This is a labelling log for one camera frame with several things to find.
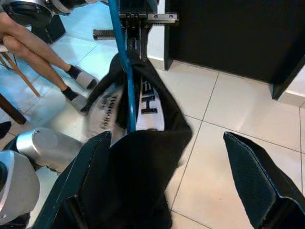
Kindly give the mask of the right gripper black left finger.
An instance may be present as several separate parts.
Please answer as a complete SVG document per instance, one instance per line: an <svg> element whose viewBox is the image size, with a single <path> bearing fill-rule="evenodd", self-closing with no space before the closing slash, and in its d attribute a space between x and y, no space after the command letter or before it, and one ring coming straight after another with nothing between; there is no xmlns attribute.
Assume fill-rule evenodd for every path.
<svg viewBox="0 0 305 229"><path fill-rule="evenodd" d="M97 217L102 177L107 169L112 135L103 132L85 143L59 175L34 229L91 229Z"/></svg>

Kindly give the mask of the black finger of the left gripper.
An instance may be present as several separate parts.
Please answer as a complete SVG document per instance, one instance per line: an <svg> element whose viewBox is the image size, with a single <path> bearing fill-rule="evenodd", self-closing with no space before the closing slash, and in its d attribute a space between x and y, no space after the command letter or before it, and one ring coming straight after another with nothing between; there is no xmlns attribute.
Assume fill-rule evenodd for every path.
<svg viewBox="0 0 305 229"><path fill-rule="evenodd" d="M137 30L134 25L126 27L126 50L137 54Z"/></svg>
<svg viewBox="0 0 305 229"><path fill-rule="evenodd" d="M139 24L138 54L142 61L147 61L147 28Z"/></svg>

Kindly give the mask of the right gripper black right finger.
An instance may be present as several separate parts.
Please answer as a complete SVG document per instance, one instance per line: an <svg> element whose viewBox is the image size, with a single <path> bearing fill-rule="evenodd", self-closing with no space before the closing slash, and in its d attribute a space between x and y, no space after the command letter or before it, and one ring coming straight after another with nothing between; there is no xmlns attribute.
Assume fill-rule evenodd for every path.
<svg viewBox="0 0 305 229"><path fill-rule="evenodd" d="M223 135L235 188L255 229L303 229L305 197L292 179L253 141Z"/></svg>

